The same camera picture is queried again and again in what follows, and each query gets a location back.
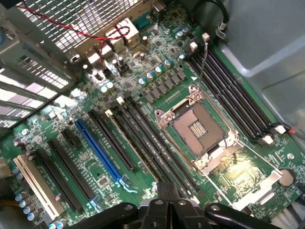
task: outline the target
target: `red wire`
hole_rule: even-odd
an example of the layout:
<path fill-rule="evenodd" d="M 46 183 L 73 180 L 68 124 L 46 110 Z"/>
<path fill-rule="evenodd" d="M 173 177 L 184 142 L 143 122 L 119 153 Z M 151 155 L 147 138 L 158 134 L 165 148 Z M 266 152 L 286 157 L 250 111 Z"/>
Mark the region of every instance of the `red wire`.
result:
<path fill-rule="evenodd" d="M 113 41 L 113 40 L 117 40 L 117 39 L 120 39 L 122 37 L 125 37 L 129 32 L 130 32 L 130 28 L 128 26 L 122 26 L 120 28 L 117 28 L 116 30 L 114 30 L 111 34 L 108 35 L 108 37 L 97 37 L 97 36 L 92 36 L 91 34 L 89 33 L 85 33 L 85 32 L 82 32 L 82 31 L 79 31 L 79 30 L 76 30 L 73 28 L 72 25 L 66 25 L 66 24 L 63 24 L 63 23 L 60 23 L 58 21 L 56 21 L 55 19 L 53 18 L 49 18 L 47 17 L 46 15 L 42 14 L 42 13 L 39 13 L 37 12 L 35 9 L 32 9 L 32 8 L 29 8 L 29 7 L 26 7 L 26 6 L 16 6 L 17 8 L 20 8 L 20 9 L 24 9 L 24 10 L 27 10 L 29 11 L 30 13 L 32 13 L 33 15 L 35 16 L 39 16 L 45 20 L 48 20 L 49 22 L 51 23 L 54 23 L 60 27 L 63 27 L 63 28 L 66 28 L 68 30 L 71 30 L 71 31 L 74 31 L 76 32 L 77 34 L 79 35 L 82 35 L 82 36 L 85 36 L 85 37 L 88 37 L 88 38 L 92 38 L 92 39 L 95 39 L 96 41 L 101 41 L 102 44 L 101 44 L 101 50 L 100 50 L 100 53 L 102 55 L 102 48 L 105 44 L 106 41 Z M 126 33 L 120 35 L 120 36 L 116 36 L 116 37 L 111 37 L 109 38 L 110 36 L 114 35 L 116 32 L 122 30 L 122 29 L 127 29 Z"/>

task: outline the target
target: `green circuit board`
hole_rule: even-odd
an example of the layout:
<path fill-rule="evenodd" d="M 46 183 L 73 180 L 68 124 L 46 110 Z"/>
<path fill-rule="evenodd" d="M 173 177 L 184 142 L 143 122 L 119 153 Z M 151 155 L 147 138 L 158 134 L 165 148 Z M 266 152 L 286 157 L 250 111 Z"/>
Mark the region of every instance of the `green circuit board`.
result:
<path fill-rule="evenodd" d="M 4 158 L 11 168 L 14 166 L 13 159 L 22 153 L 19 148 L 14 147 L 13 145 L 17 138 L 31 144 L 35 142 L 46 150 L 83 205 L 83 210 L 73 212 L 64 200 L 61 201 L 61 204 L 64 206 L 66 211 L 60 216 L 60 218 L 67 219 L 69 225 L 73 225 L 84 218 L 93 216 L 97 214 L 98 211 L 90 203 L 87 203 L 86 199 L 72 180 L 70 174 L 65 171 L 61 160 L 53 154 L 46 142 L 50 139 L 57 138 L 64 146 L 64 149 L 77 165 L 85 180 L 93 189 L 94 193 L 99 197 L 98 203 L 102 208 L 101 210 L 106 210 L 121 202 L 131 202 L 140 206 L 141 201 L 144 199 L 156 197 L 157 182 L 151 174 L 145 174 L 142 171 L 138 166 L 138 163 L 140 163 L 138 156 L 122 137 L 120 131 L 110 122 L 110 120 L 106 120 L 109 129 L 116 136 L 116 141 L 118 144 L 123 146 L 136 165 L 135 170 L 129 171 L 120 158 L 115 154 L 109 143 L 100 134 L 96 125 L 92 120 L 90 120 L 87 112 L 91 109 L 96 109 L 96 111 L 103 113 L 107 109 L 106 105 L 109 101 L 115 101 L 117 96 L 124 92 L 131 92 L 133 99 L 140 105 L 143 113 L 148 117 L 155 130 L 163 136 L 156 125 L 154 111 L 156 109 L 163 111 L 171 109 L 175 104 L 179 103 L 189 94 L 189 86 L 191 84 L 198 84 L 199 82 L 198 77 L 191 70 L 190 66 L 186 62 L 178 61 L 177 58 L 175 58 L 175 53 L 183 53 L 182 46 L 184 44 L 189 43 L 192 37 L 201 36 L 203 31 L 200 27 L 188 24 L 186 13 L 180 7 L 171 8 L 164 21 L 159 25 L 156 25 L 152 20 L 149 20 L 147 15 L 148 14 L 145 14 L 137 19 L 134 24 L 140 28 L 141 36 L 148 37 L 149 44 L 147 46 L 140 44 L 133 50 L 120 54 L 124 58 L 124 61 L 126 61 L 129 66 L 132 66 L 129 72 L 126 72 L 124 76 L 114 75 L 112 79 L 103 79 L 102 81 L 98 81 L 92 75 L 84 73 L 81 82 L 76 85 L 71 92 L 59 97 L 54 101 L 53 105 L 49 105 L 41 110 L 39 114 L 32 116 L 26 122 L 16 127 L 11 134 L 5 136 L 1 141 L 0 157 Z M 192 36 L 186 37 L 184 40 L 178 40 L 176 39 L 175 34 L 183 27 L 188 27 Z M 268 118 L 272 122 L 275 121 L 271 112 L 246 81 L 239 75 L 217 46 L 212 44 L 211 46 L 225 65 L 236 77 L 239 78 L 240 82 L 243 83 L 244 88 L 254 98 L 258 106 L 263 110 Z M 138 51 L 146 53 L 144 61 L 139 58 L 134 58 L 134 55 L 136 55 Z M 148 72 L 154 71 L 156 66 L 163 65 L 165 60 L 171 60 L 172 63 L 170 68 L 163 67 L 162 74 L 156 75 L 155 79 L 151 82 L 148 81 L 145 86 L 138 83 L 140 78 L 144 77 Z M 154 90 L 157 85 L 160 85 L 162 82 L 167 80 L 169 77 L 168 73 L 175 73 L 176 70 L 182 70 L 186 75 L 186 80 L 176 85 L 167 94 L 154 101 L 154 103 L 149 103 L 145 95 Z M 109 81 L 114 84 L 114 88 L 103 93 L 101 88 Z M 211 97 L 211 101 L 219 107 L 223 115 L 238 130 L 238 127 L 235 126 L 228 113 L 220 106 L 219 102 L 212 96 L 211 92 L 205 85 L 203 85 L 202 89 L 207 92 Z M 66 104 L 64 108 L 60 106 L 63 101 Z M 206 100 L 203 101 L 203 104 L 222 129 L 226 130 L 226 125 L 222 123 L 222 119 L 213 109 L 213 106 Z M 52 114 L 53 117 L 50 120 L 46 120 L 46 115 L 50 116 L 50 114 Z M 99 143 L 106 150 L 110 160 L 114 163 L 120 173 L 126 176 L 127 183 L 134 190 L 137 190 L 137 193 L 129 193 L 122 187 L 118 187 L 115 182 L 112 181 L 101 162 L 94 155 L 85 139 L 78 132 L 75 125 L 67 124 L 69 119 L 75 121 L 78 118 L 82 118 L 86 122 L 95 137 L 99 140 Z M 79 137 L 81 140 L 80 147 L 71 149 L 60 135 L 60 131 L 66 127 L 71 129 L 72 132 Z M 28 129 L 29 133 L 26 135 L 22 134 L 21 132 L 24 129 Z M 180 139 L 176 131 L 171 126 L 167 128 L 167 131 L 183 151 L 184 155 L 188 159 L 194 160 L 190 149 Z M 270 146 L 264 147 L 251 144 L 241 131 L 239 131 L 239 136 L 242 142 L 255 150 L 265 160 L 269 161 L 277 168 L 292 169 L 295 174 L 297 174 L 296 179 L 300 182 L 305 182 L 302 181 L 305 177 L 303 152 L 301 152 L 300 148 L 287 134 L 276 135 L 274 143 Z M 289 153 L 294 155 L 294 159 L 291 160 L 287 157 Z M 200 196 L 196 196 L 199 200 L 200 207 L 204 208 L 206 204 L 212 202 L 221 202 L 228 205 L 228 202 L 207 178 L 188 168 L 181 155 L 178 153 L 175 155 L 188 170 L 189 174 L 194 178 L 203 193 Z M 48 176 L 43 166 L 37 162 L 35 162 L 35 165 L 51 187 L 52 191 L 56 195 L 59 194 L 60 192 L 58 188 L 54 184 L 53 180 Z M 251 150 L 243 147 L 232 156 L 223 158 L 221 164 L 213 170 L 212 173 L 210 173 L 209 177 L 231 202 L 236 202 L 247 193 L 257 191 L 259 189 L 259 184 L 266 179 L 272 171 L 273 168 L 269 164 L 255 155 Z M 107 183 L 101 184 L 101 180 L 104 178 L 107 178 Z M 8 178 L 8 181 L 11 183 L 11 186 L 16 193 L 23 190 L 22 185 L 16 177 L 12 176 Z M 300 192 L 294 186 L 283 187 L 278 183 L 273 185 L 273 192 L 274 197 L 265 204 L 261 206 L 252 204 L 249 206 L 255 217 L 266 220 L 272 219 L 300 195 Z M 32 202 L 38 208 L 40 207 L 40 203 L 35 197 L 32 197 Z"/>

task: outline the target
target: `motherboard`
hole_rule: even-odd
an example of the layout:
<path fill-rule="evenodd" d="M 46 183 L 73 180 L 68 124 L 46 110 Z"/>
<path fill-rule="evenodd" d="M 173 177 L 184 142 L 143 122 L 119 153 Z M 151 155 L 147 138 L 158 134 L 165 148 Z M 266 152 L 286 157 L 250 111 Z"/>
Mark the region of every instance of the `motherboard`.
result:
<path fill-rule="evenodd" d="M 297 199 L 303 152 L 212 42 L 201 82 L 204 31 L 184 9 L 126 23 L 138 31 L 127 50 L 123 39 L 112 43 L 119 53 L 103 47 L 103 69 L 88 50 L 81 82 L 2 139 L 24 217 L 71 226 L 140 206 L 160 181 L 201 208 L 220 202 L 263 220 Z"/>

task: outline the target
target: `white pci slot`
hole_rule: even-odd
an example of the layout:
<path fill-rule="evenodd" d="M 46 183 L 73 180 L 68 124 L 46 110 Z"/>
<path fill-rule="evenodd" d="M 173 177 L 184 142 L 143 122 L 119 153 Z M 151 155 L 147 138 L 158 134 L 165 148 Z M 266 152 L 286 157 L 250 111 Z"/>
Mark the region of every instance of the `white pci slot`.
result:
<path fill-rule="evenodd" d="M 14 159 L 14 162 L 51 219 L 54 220 L 63 213 L 63 207 L 59 202 L 55 201 L 54 193 L 42 178 L 35 165 L 25 155 L 18 156 Z"/>

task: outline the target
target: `blue pcie slot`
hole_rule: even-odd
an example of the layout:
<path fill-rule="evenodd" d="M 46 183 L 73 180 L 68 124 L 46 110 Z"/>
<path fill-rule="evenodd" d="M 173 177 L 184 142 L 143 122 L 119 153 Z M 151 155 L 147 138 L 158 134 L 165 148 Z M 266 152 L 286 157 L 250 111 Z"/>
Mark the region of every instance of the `blue pcie slot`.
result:
<path fill-rule="evenodd" d="M 111 177 L 115 180 L 115 182 L 119 182 L 122 179 L 122 176 L 119 174 L 117 169 L 114 167 L 113 163 L 108 159 L 105 154 L 105 151 L 98 144 L 98 142 L 93 137 L 92 133 L 89 131 L 85 122 L 81 119 L 77 119 L 75 121 L 75 125 L 82 134 L 82 136 L 86 139 L 87 143 L 94 151 L 95 155 L 99 158 L 99 160 L 104 165 L 105 169 L 109 172 Z"/>

